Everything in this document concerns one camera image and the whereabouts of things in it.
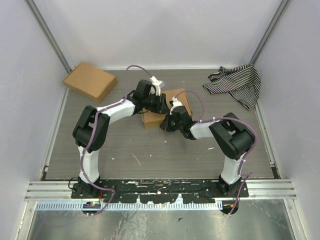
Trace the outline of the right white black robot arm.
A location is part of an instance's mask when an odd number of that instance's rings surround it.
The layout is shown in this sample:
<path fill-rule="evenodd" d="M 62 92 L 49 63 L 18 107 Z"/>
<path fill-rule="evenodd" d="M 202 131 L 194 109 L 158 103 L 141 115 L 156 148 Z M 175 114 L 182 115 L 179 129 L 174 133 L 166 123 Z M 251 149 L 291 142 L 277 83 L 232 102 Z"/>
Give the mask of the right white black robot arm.
<path fill-rule="evenodd" d="M 180 131 L 188 140 L 214 138 L 224 154 L 223 169 L 218 177 L 219 191 L 228 198 L 238 191 L 243 164 L 257 143 L 257 135 L 251 126 L 231 112 L 223 117 L 197 122 L 184 106 L 177 106 L 165 115 L 160 128 L 166 132 Z"/>

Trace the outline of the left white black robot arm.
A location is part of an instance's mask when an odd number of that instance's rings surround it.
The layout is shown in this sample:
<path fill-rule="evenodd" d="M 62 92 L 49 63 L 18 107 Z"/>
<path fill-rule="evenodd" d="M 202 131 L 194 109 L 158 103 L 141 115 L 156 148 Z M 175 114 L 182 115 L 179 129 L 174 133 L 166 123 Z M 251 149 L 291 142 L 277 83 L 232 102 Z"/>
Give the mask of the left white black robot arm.
<path fill-rule="evenodd" d="M 135 90 L 116 103 L 84 108 L 72 136 L 80 154 L 80 173 L 73 191 L 88 198 L 95 198 L 103 188 L 99 185 L 99 150 L 104 145 L 109 125 L 126 117 L 142 114 L 143 110 L 156 114 L 166 114 L 166 95 L 161 92 L 164 82 L 152 76 L 149 80 L 140 80 Z"/>

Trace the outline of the folded brown cardboard box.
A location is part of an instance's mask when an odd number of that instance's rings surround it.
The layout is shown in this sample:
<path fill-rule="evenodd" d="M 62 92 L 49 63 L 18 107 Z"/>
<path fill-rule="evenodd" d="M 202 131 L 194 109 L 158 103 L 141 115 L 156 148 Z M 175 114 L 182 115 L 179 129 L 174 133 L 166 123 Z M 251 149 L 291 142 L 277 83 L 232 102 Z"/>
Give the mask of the folded brown cardboard box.
<path fill-rule="evenodd" d="M 101 103 L 117 85 L 115 75 L 81 62 L 63 81 L 70 90 Z"/>

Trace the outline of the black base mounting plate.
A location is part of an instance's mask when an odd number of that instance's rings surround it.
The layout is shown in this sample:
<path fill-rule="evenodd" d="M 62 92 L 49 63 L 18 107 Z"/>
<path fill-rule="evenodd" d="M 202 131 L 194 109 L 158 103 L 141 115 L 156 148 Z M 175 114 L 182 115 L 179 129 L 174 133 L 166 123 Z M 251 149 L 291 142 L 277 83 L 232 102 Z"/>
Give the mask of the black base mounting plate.
<path fill-rule="evenodd" d="M 179 197 L 183 204 L 214 203 L 216 198 L 247 198 L 247 185 L 239 182 L 234 189 L 222 192 L 215 179 L 100 179 L 97 185 L 81 187 L 77 181 L 70 189 L 72 199 L 100 199 L 107 203 L 142 204 L 174 203 Z"/>

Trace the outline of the striped black white cloth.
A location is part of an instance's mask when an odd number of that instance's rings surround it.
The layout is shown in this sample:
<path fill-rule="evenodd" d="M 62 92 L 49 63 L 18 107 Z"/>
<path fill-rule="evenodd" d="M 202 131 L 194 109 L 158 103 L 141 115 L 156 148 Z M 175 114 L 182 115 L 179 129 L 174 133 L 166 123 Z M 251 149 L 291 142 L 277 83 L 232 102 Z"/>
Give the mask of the striped black white cloth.
<path fill-rule="evenodd" d="M 208 76 L 208 80 L 202 87 L 210 94 L 227 93 L 248 111 L 256 107 L 262 81 L 254 65 L 242 64 L 234 68 L 221 66 Z"/>

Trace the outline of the aluminium rail front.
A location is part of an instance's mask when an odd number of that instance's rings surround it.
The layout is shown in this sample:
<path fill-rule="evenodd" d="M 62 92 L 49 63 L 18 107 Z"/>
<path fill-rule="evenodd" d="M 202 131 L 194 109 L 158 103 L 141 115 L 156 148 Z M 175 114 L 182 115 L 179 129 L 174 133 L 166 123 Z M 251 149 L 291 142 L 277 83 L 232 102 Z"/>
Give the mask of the aluminium rail front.
<path fill-rule="evenodd" d="M 31 181 L 25 194 L 25 201 L 70 200 L 72 191 L 67 181 Z M 294 186 L 289 179 L 246 180 L 249 200 L 296 199 Z"/>

